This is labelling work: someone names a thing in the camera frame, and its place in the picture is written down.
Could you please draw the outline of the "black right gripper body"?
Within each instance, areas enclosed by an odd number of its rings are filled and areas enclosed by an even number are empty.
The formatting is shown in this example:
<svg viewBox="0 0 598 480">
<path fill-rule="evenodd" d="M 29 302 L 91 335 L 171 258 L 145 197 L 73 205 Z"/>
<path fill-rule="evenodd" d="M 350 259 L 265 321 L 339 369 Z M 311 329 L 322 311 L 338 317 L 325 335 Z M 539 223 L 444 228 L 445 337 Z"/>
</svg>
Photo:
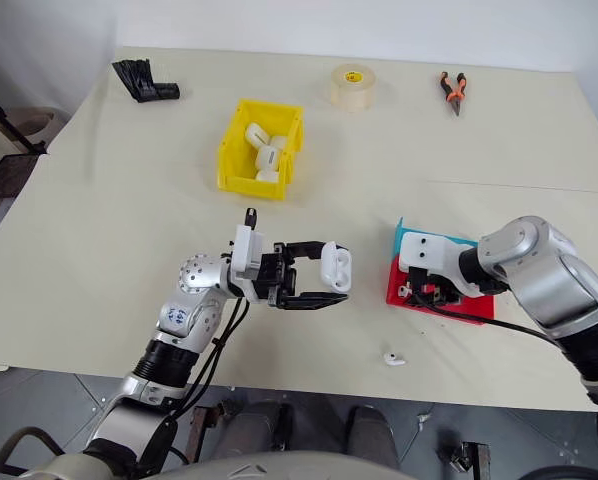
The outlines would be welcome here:
<svg viewBox="0 0 598 480">
<path fill-rule="evenodd" d="M 420 286 L 422 291 L 428 295 L 429 300 L 432 300 L 436 288 L 455 290 L 458 292 L 458 300 L 461 299 L 461 293 L 450 280 L 441 275 L 430 274 L 423 268 L 410 267 L 408 269 L 408 285 L 410 291 L 414 286 Z"/>
</svg>

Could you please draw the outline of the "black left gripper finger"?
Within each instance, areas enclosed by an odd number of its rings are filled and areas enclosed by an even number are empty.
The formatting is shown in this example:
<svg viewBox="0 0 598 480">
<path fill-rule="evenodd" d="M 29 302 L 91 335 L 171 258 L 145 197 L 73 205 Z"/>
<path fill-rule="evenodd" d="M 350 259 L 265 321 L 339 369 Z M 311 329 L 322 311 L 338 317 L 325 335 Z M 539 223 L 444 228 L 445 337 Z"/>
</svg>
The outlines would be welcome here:
<svg viewBox="0 0 598 480">
<path fill-rule="evenodd" d="M 347 294 L 333 292 L 303 292 L 298 296 L 282 295 L 277 307 L 283 310 L 319 310 L 344 302 Z"/>
<path fill-rule="evenodd" d="M 293 262 L 295 258 L 320 260 L 324 246 L 321 241 L 293 242 L 284 244 L 281 252 L 285 262 Z"/>
</svg>

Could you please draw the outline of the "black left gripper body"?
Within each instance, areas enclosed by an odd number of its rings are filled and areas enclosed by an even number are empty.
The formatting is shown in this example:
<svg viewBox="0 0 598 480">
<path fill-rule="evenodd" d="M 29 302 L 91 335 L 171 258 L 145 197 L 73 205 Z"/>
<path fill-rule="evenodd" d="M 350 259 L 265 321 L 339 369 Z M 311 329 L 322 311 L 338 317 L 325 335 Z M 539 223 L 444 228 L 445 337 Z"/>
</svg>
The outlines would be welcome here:
<svg viewBox="0 0 598 480">
<path fill-rule="evenodd" d="M 273 307 L 298 307 L 295 295 L 297 271 L 295 245 L 275 243 L 272 253 L 261 256 L 257 274 L 257 296 Z"/>
</svg>

